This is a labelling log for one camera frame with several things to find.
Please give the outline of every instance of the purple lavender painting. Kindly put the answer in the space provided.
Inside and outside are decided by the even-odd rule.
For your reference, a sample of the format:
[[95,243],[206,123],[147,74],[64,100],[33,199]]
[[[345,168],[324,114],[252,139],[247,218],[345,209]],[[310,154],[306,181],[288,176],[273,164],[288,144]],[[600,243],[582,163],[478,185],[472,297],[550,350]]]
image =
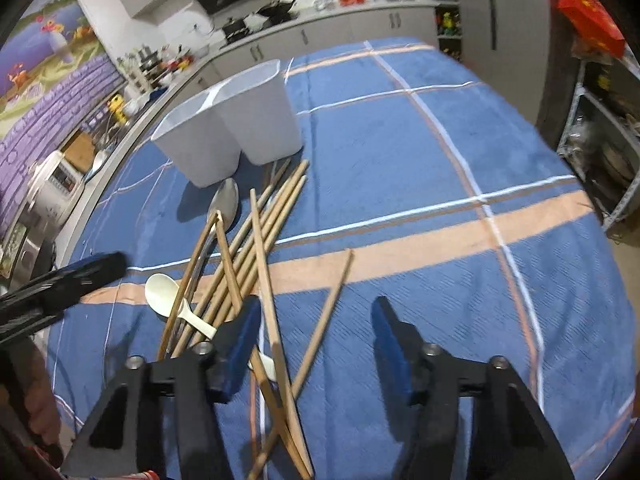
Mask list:
[[34,0],[0,49],[0,237],[30,167],[123,83],[76,0]]

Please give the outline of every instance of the painted wall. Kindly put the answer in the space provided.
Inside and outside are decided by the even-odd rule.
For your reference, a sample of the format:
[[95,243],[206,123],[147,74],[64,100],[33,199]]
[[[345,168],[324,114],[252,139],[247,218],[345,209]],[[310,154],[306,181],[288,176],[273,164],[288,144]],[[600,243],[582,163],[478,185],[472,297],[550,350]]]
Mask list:
[[0,49],[0,236],[32,165],[123,81],[76,0],[34,0]]
[[140,49],[142,43],[153,50],[166,43],[162,31],[151,18],[132,19],[120,0],[78,0],[111,59]]

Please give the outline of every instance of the white plastic bin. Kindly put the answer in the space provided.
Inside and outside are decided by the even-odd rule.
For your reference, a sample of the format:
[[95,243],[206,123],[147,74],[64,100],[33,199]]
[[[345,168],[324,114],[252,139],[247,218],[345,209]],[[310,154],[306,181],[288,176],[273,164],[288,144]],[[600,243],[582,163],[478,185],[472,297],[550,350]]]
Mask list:
[[194,95],[171,110],[151,140],[194,186],[207,187],[236,172],[240,146],[212,107],[223,83]]
[[261,166],[302,148],[279,59],[239,72],[210,91],[216,115],[252,164]]

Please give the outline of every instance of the wooden chopstick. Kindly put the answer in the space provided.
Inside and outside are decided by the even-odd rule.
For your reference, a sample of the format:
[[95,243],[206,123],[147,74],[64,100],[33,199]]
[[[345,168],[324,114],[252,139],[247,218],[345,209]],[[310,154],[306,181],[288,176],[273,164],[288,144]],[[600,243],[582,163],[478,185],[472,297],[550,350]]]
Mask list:
[[[276,226],[278,219],[280,218],[280,216],[282,216],[282,211],[287,208],[290,197],[295,193],[295,189],[300,183],[300,180],[304,178],[302,174],[308,167],[308,164],[308,160],[303,160],[300,162],[294,173],[289,176],[289,178],[283,184],[283,187],[278,192],[277,200],[274,200],[274,202],[271,203],[267,213],[263,215],[265,219],[264,225],[262,227],[264,236],[268,236]],[[282,218],[280,228],[282,228],[285,220],[286,216]],[[234,262],[234,270],[236,271],[236,275],[238,276],[238,283],[241,288],[244,280],[250,272],[253,261],[255,261],[255,248],[254,236],[253,234],[251,234],[247,238],[246,244],[242,248],[242,251],[236,257],[236,261]],[[231,298],[228,297],[226,293],[226,283],[220,283],[220,286],[218,287],[218,290],[216,291],[214,298],[211,301],[211,305],[209,305],[208,309],[202,316],[202,319],[205,322],[212,324],[216,328],[225,322],[225,319],[231,310]],[[203,340],[204,336],[202,334],[195,333],[193,335],[193,338],[191,339],[191,345],[199,343]]]
[[[240,293],[240,288],[238,286],[238,281],[236,280],[236,273],[234,272],[234,264],[231,261],[231,254],[229,252],[229,247],[226,244],[226,237],[224,229],[219,226],[220,222],[216,224],[216,232],[218,234],[218,245],[220,247],[220,255],[222,256],[222,265],[223,269],[225,269],[225,277],[226,282],[229,286],[229,293],[231,295],[231,300],[233,303],[233,308],[236,313],[236,316],[240,312],[242,308],[242,295]],[[278,433],[282,436],[282,441],[291,456],[291,459],[296,466],[296,469],[300,473],[300,476],[304,479],[311,478],[310,471],[305,466],[305,463],[300,456],[299,450],[296,447],[292,436],[289,432],[289,428],[287,427],[287,421],[285,418],[285,414],[283,410],[278,405],[278,401],[276,400],[275,394],[271,389],[271,383],[267,378],[267,372],[264,369],[264,365],[262,364],[262,359],[260,358],[260,352],[257,347],[254,347],[254,351],[251,354],[251,358],[249,359],[251,366],[254,370],[255,378],[258,381],[260,386],[260,391],[262,392],[262,396],[264,397],[264,402],[267,404],[267,407],[271,413],[271,418],[273,419],[273,423],[276,427]]]
[[[311,366],[316,358],[316,354],[318,354],[318,349],[320,348],[320,344],[322,342],[322,338],[324,337],[324,333],[326,331],[326,327],[329,324],[329,319],[331,318],[331,314],[334,312],[335,304],[337,303],[338,296],[340,295],[340,290],[344,285],[344,282],[347,279],[349,274],[349,269],[351,268],[351,261],[353,260],[353,251],[351,249],[347,249],[346,258],[344,262],[344,266],[342,268],[342,272],[340,274],[340,278],[334,284],[329,295],[324,300],[324,306],[322,307],[322,312],[320,314],[320,318],[318,320],[318,324],[311,335],[311,339],[309,340],[309,345],[306,347],[306,352],[304,357],[302,358],[302,364],[300,365],[300,370],[296,374],[296,379],[293,381],[291,385],[291,392],[293,393],[293,398],[297,399],[300,391],[302,390],[302,386],[305,384],[306,377],[309,374],[309,370],[311,370]],[[262,472],[262,468],[266,464],[269,459],[269,455],[275,445],[278,443],[278,432],[275,430],[271,430],[269,432],[269,436],[267,437],[260,453],[255,459],[254,466],[252,467],[249,475],[247,476],[247,480],[257,480]]]
[[[260,200],[258,200],[258,206],[260,208],[263,208],[263,206],[267,203],[267,200],[270,198],[271,194],[273,193],[276,184],[280,181],[280,179],[284,175],[284,172],[289,167],[290,162],[291,162],[291,158],[288,158],[282,163],[282,165],[276,172],[275,176],[269,183],[269,185],[264,189],[264,191],[260,195]],[[251,225],[252,225],[251,217],[248,216],[244,220],[244,223],[242,224],[242,226],[240,227],[238,234],[236,234],[233,241],[231,242],[231,245],[229,247],[229,251],[231,255],[234,255],[238,252],[240,245],[242,244],[242,242],[244,241],[244,239],[246,238],[247,234],[251,229]],[[224,272],[223,272],[222,266],[218,266],[218,268],[213,273],[211,283],[209,283],[209,286],[207,287],[207,290],[205,291],[203,297],[200,298],[200,301],[198,302],[196,307],[193,309],[193,313],[196,316],[201,316],[204,313],[207,307],[207,304],[209,303],[209,301],[211,301],[213,293],[215,292],[216,287],[218,286],[220,281],[222,280],[223,275],[224,275]],[[191,327],[191,325],[186,325],[183,329],[183,332],[180,334],[180,339],[178,339],[178,343],[175,346],[174,352],[172,352],[172,357],[177,357],[184,351],[185,348],[187,348],[189,338],[191,337],[192,334],[193,334],[193,328]]]
[[258,265],[258,277],[260,278],[262,308],[271,343],[271,356],[273,357],[276,367],[278,389],[280,390],[280,397],[282,398],[282,405],[287,416],[291,436],[293,437],[296,447],[302,456],[302,460],[305,462],[306,469],[311,473],[313,472],[313,466],[311,464],[311,458],[309,456],[308,449],[306,448],[305,438],[302,433],[302,426],[300,425],[300,416],[298,415],[296,401],[293,399],[293,394],[291,392],[291,381],[289,379],[289,372],[287,371],[287,362],[284,357],[284,350],[282,349],[280,329],[278,327],[278,318],[276,316],[276,307],[273,302],[273,291],[271,290],[269,267],[267,265],[267,255],[262,241],[260,213],[258,212],[255,189],[252,189],[249,192],[249,197],[251,201],[251,218],[254,223],[255,257]]
[[[280,230],[282,229],[282,226],[284,225],[284,222],[287,219],[287,216],[289,215],[291,209],[293,208],[295,201],[300,195],[300,191],[302,190],[302,186],[304,186],[305,182],[306,182],[306,176],[302,176],[302,178],[300,178],[298,184],[296,185],[296,188],[294,189],[294,192],[292,193],[290,199],[287,201],[286,206],[282,210],[282,213],[278,218],[276,224],[274,225],[274,228],[270,231],[269,237],[267,238],[267,241],[265,244],[267,251],[271,250],[271,248],[273,247],[276,237],[280,233]],[[247,261],[244,263],[244,266],[242,266],[241,273],[238,276],[238,282],[241,283],[240,291],[242,293],[243,298],[247,294],[251,293],[257,279],[258,279],[258,268],[257,268],[255,257],[254,257],[253,261],[251,262]],[[213,323],[215,327],[219,327],[220,324],[222,324],[225,320],[232,319],[230,306],[231,306],[231,298],[230,296],[227,296],[225,298],[224,303],[222,304],[222,307],[220,308],[218,316],[216,316],[216,321]]]
[[198,256],[200,256],[200,252],[204,247],[205,242],[207,241],[207,237],[209,236],[209,231],[213,227],[218,220],[217,215],[211,215],[210,218],[207,217],[207,222],[204,226],[204,229],[200,233],[200,238],[196,243],[196,246],[193,248],[193,253],[191,253],[191,259],[187,264],[187,269],[184,271],[184,276],[182,277],[182,281],[180,282],[180,286],[178,287],[178,292],[175,295],[174,304],[171,307],[171,312],[169,313],[169,318],[166,320],[166,325],[164,326],[164,330],[162,331],[162,337],[160,338],[160,346],[158,348],[158,361],[165,358],[166,349],[169,345],[169,339],[174,332],[175,321],[178,319],[178,313],[180,312],[180,304],[182,303],[182,298],[184,297],[184,291],[187,289],[187,285],[189,284],[189,280],[191,279],[191,275],[193,274],[193,269],[196,265],[196,261],[198,260]]

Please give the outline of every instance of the metal bolt head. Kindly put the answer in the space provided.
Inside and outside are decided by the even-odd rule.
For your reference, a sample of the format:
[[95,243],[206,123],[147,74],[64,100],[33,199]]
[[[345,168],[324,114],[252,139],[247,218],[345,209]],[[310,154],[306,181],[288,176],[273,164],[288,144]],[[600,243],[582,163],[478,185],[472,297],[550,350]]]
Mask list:
[[498,370],[506,370],[510,366],[508,359],[501,355],[492,357],[489,364],[494,368],[498,368]]
[[213,345],[209,341],[203,341],[193,347],[193,351],[198,355],[206,355],[213,350]]
[[442,352],[442,348],[436,343],[425,343],[422,347],[422,351],[425,353],[425,355],[433,356],[439,355]]
[[142,355],[132,355],[131,357],[127,358],[127,360],[125,361],[124,365],[129,370],[137,370],[144,363],[145,363],[145,358],[143,358]]

